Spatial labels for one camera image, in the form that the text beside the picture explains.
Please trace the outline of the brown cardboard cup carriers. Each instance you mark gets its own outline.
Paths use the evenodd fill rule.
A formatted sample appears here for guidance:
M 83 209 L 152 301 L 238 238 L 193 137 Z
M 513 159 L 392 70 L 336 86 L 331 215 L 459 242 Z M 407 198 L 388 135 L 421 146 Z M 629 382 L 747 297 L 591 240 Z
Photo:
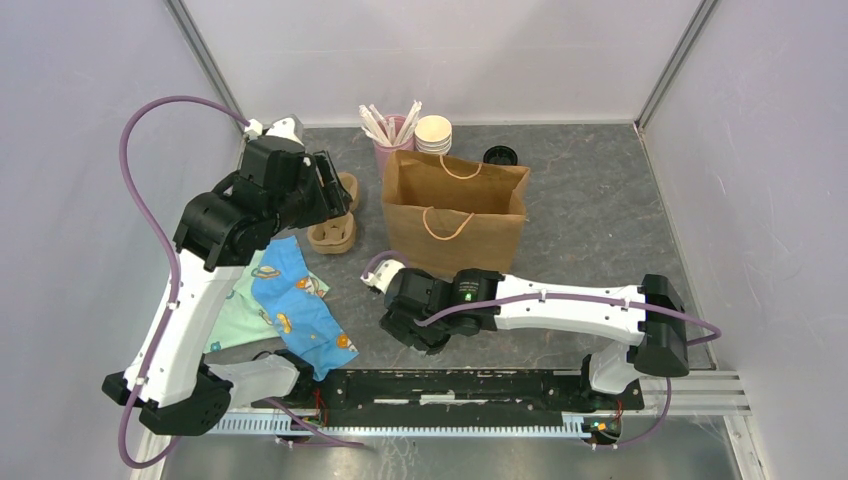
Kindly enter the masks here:
M 357 224 L 354 212 L 361 198 L 359 181 L 348 172 L 341 172 L 339 179 L 352 198 L 349 212 L 342 217 L 311 226 L 307 230 L 307 239 L 312 249 L 323 255 L 343 254 L 349 251 L 356 241 Z

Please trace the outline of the brown paper takeout bag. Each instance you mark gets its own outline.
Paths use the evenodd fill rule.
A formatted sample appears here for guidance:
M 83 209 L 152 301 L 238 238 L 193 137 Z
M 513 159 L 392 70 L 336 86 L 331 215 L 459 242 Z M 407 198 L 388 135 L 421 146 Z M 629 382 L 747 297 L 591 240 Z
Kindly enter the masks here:
M 529 180 L 524 166 L 396 151 L 384 168 L 381 194 L 389 246 L 431 274 L 507 273 L 527 220 Z

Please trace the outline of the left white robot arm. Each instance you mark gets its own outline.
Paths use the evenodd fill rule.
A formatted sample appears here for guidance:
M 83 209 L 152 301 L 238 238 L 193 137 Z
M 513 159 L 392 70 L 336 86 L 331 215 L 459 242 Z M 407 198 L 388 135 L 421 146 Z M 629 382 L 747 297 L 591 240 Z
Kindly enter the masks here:
M 314 370 L 276 351 L 237 364 L 207 364 L 217 316 L 253 256 L 284 229 L 343 216 L 352 198 L 330 155 L 295 140 L 249 141 L 241 167 L 185 207 L 166 244 L 180 265 L 133 363 L 106 376 L 103 392 L 137 412 L 158 435 L 200 436 L 234 408 L 266 398 L 302 407 L 313 397 Z

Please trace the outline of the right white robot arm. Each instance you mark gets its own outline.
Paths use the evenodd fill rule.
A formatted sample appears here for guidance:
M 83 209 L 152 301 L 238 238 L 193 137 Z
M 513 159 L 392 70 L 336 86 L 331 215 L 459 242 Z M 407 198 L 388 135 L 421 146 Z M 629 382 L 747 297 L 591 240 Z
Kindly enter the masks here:
M 381 328 L 428 355 L 457 335 L 543 329 L 610 340 L 592 354 L 577 382 L 580 400 L 602 408 L 639 375 L 690 372 L 687 316 L 669 280 L 647 274 L 638 285 L 589 288 L 522 279 L 481 269 L 450 281 L 387 260 L 363 282 L 384 296 Z

